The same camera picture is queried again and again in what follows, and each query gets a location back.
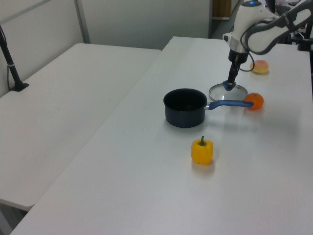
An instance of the black saucepan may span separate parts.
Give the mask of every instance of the black saucepan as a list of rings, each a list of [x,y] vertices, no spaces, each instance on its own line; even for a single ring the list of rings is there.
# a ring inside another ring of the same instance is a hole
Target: black saucepan
[[[188,128],[204,121],[205,110],[221,105],[251,107],[253,102],[243,100],[218,100],[207,103],[205,94],[200,91],[183,88],[169,92],[164,97],[165,117],[173,126]]]

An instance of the pot handle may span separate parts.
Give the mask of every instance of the pot handle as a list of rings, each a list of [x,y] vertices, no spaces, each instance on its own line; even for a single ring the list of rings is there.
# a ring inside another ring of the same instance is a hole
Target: pot handle
[[[251,107],[254,105],[251,101],[244,101],[244,100],[217,100],[211,103],[208,103],[204,109],[212,110],[219,106],[226,105],[226,106],[241,106],[241,107]]]

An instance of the white wall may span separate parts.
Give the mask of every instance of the white wall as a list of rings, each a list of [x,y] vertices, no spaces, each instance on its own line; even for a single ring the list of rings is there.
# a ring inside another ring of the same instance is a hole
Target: white wall
[[[90,42],[163,49],[173,36],[208,38],[212,0],[79,0]]]
[[[74,44],[83,42],[74,0],[48,1],[1,26],[22,81]],[[7,92],[6,60],[1,51],[0,97]]]

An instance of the black cable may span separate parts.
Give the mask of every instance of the black cable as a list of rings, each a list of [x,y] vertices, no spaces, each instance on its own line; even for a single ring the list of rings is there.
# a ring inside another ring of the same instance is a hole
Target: black cable
[[[8,89],[10,91],[11,88],[10,88],[10,85],[9,85],[9,66],[7,66],[7,83],[8,83]]]
[[[230,28],[229,33],[234,29],[234,27],[235,27],[235,26],[233,25],[233,26]]]
[[[5,41],[5,44],[6,44],[6,37],[5,37],[5,34],[4,34],[4,31],[0,25],[0,31],[1,31],[1,34],[3,35],[3,38],[4,38],[4,41]]]
[[[5,44],[7,44],[6,43],[6,37],[5,37],[4,31],[3,31],[2,27],[1,27],[1,25],[0,25],[0,32],[1,32],[2,36],[3,36],[3,38],[4,38]],[[8,83],[8,89],[10,91],[11,88],[10,88],[10,85],[9,85],[9,65],[7,65],[7,83]]]
[[[251,57],[251,60],[252,60],[252,69],[250,69],[250,70],[243,70],[243,69],[239,68],[241,71],[250,72],[250,71],[252,71],[252,70],[254,69],[254,67],[255,67],[254,59],[253,59],[252,55],[250,54],[250,51],[245,47],[245,45],[244,45],[244,43],[243,43],[243,36],[245,35],[245,33],[248,32],[249,29],[251,29],[252,27],[256,26],[257,24],[261,24],[261,23],[266,23],[266,24],[268,24],[269,22],[268,22],[268,21],[265,21],[265,20],[261,20],[261,21],[259,21],[259,22],[257,22],[257,23],[254,23],[254,24],[251,25],[249,28],[247,28],[247,29],[245,30],[245,32],[244,32],[244,33],[241,35],[241,37],[240,37],[240,43],[241,43],[241,45],[243,46],[243,48],[244,48],[246,51],[248,51],[249,56]]]
[[[243,69],[239,68],[239,70],[241,70],[241,71],[243,71],[243,72],[250,72],[250,71],[254,70],[255,62],[254,62],[254,59],[253,59],[253,57],[252,57],[252,55],[251,55],[250,52],[249,52],[249,56],[250,56],[250,58],[251,58],[251,60],[252,60],[252,69],[250,69],[250,70],[243,70]]]

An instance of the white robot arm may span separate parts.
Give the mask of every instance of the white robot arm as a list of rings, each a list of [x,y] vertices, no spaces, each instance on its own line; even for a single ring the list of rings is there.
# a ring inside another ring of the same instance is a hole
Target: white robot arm
[[[230,91],[235,87],[240,64],[247,61],[250,51],[266,54],[280,38],[310,21],[313,21],[313,0],[301,0],[280,17],[269,12],[257,0],[245,0],[239,6],[234,31],[223,35],[230,47],[228,59],[232,62],[228,80],[223,82],[225,89]]]

